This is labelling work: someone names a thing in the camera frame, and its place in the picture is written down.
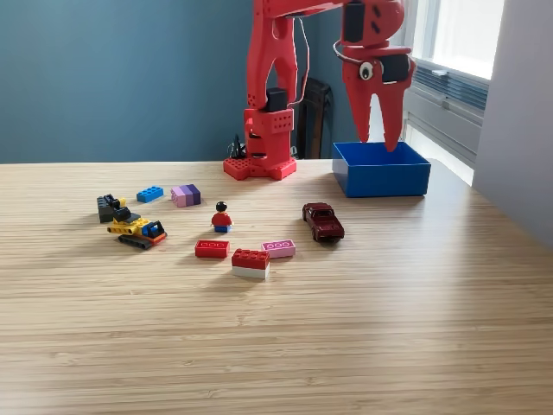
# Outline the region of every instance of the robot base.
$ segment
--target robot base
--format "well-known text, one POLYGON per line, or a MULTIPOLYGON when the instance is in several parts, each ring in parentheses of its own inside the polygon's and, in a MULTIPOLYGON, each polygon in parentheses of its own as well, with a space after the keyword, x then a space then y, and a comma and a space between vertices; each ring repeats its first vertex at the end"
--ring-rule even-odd
POLYGON ((270 177, 273 180, 282 180, 284 177, 290 176, 297 170, 296 160, 290 158, 286 163, 283 163, 274 169, 266 170, 261 166, 253 164, 254 159, 234 159, 227 158, 223 162, 223 169, 236 180, 244 180, 248 177, 270 177))

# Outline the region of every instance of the cable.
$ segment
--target cable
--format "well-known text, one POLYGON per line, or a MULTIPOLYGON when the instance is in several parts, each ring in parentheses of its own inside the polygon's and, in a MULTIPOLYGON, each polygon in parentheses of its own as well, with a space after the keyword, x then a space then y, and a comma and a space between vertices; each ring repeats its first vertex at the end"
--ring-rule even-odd
POLYGON ((354 59, 354 58, 350 58, 349 56, 345 56, 344 54, 342 54, 339 50, 338 50, 338 45, 341 44, 341 41, 340 39, 338 41, 336 41, 336 43, 333 45, 333 49, 334 49, 334 53, 336 54, 336 56, 338 56, 340 59, 342 59, 343 61, 345 62, 349 62, 349 63, 354 63, 355 65, 362 65, 364 62, 363 61, 359 61, 357 59, 354 59))
POLYGON ((305 75, 303 76, 302 95, 301 95, 300 99, 298 99, 296 102, 289 103, 288 106, 298 105, 303 101, 303 97, 305 97, 305 89, 307 88, 307 84, 308 84, 309 60, 310 60, 310 58, 309 58, 309 42, 308 42, 308 37, 305 34, 305 28, 303 27, 303 20, 302 19, 299 19, 299 20, 300 20, 300 25, 302 26, 303 40, 305 41, 305 47, 307 48, 307 53, 306 53, 306 55, 307 55, 307 64, 306 64, 306 67, 305 67, 305 75))

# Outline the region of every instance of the red robot arm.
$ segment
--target red robot arm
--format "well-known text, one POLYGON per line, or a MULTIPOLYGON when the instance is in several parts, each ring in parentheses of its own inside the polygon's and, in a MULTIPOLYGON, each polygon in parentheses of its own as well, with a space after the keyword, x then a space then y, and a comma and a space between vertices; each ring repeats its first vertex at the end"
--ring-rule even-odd
POLYGON ((388 39, 404 20, 403 0, 254 0, 248 55, 248 109, 245 110, 245 160, 225 160, 225 171, 238 180, 268 176, 281 180, 296 171, 289 155, 294 129, 297 61, 294 18, 343 9, 342 35, 334 45, 343 60, 353 121, 359 138, 368 140, 371 97, 380 100, 385 145, 395 150, 403 126, 403 97, 415 62, 409 48, 392 48, 388 39), (275 67, 278 88, 267 90, 275 67))

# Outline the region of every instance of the toy car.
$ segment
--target toy car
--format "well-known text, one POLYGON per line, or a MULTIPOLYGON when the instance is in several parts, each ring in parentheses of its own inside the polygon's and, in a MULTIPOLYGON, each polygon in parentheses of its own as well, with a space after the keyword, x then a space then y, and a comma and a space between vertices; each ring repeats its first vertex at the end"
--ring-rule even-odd
POLYGON ((303 220, 309 227, 313 239, 317 242, 337 242, 344 239, 344 228, 334 216, 334 211, 327 203, 308 203, 303 207, 303 220))

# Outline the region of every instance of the purple lego brick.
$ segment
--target purple lego brick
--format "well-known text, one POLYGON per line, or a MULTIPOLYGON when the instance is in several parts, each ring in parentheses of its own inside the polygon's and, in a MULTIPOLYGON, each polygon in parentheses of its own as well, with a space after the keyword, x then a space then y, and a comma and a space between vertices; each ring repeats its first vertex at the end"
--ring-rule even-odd
POLYGON ((189 184, 188 188, 192 192, 192 195, 194 197, 194 205, 200 205, 201 204, 201 193, 193 184, 189 184))
POLYGON ((185 208, 187 206, 187 196, 178 186, 171 189, 171 200, 178 208, 185 208))
POLYGON ((192 194, 192 190, 188 188, 188 186, 181 186, 182 193, 184 193, 187 197, 187 206, 193 206, 194 204, 194 195, 192 194))
POLYGON ((269 258, 293 257, 296 255, 296 245, 292 239, 277 240, 275 242, 264 242, 261 244, 262 251, 269 253, 269 258))

